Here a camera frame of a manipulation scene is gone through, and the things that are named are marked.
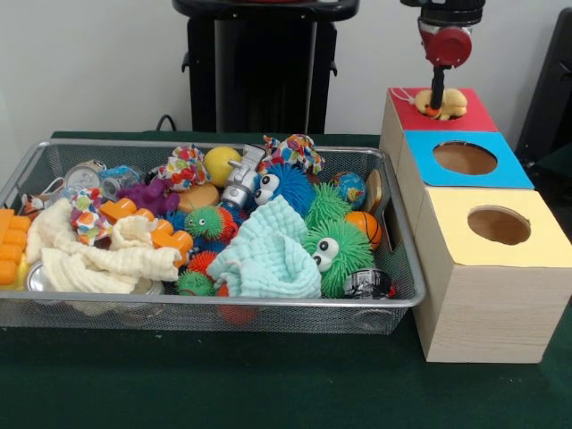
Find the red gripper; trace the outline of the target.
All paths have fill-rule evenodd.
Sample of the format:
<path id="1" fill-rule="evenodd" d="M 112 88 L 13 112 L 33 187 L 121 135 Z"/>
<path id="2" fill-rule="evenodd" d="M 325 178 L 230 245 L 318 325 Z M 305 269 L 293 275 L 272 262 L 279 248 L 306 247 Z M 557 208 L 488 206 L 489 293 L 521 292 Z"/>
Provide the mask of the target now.
<path id="1" fill-rule="evenodd" d="M 467 61 L 472 52 L 472 28 L 433 25 L 419 19 L 418 29 L 425 58 L 434 66 L 429 112 L 436 116 L 442 108 L 445 67 L 457 68 Z"/>

